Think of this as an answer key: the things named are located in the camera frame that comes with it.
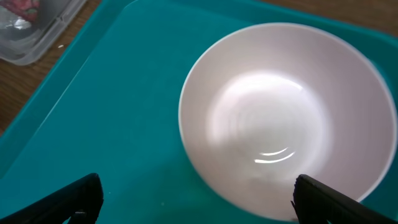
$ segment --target clear plastic lid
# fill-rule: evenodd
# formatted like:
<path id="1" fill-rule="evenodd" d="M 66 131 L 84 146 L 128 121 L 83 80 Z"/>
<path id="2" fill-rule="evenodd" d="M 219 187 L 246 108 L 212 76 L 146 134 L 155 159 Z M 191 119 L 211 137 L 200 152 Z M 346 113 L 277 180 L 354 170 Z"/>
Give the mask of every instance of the clear plastic lid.
<path id="1" fill-rule="evenodd" d="M 40 0 L 35 21 L 0 29 L 0 58 L 16 65 L 38 60 L 65 30 L 86 0 Z"/>

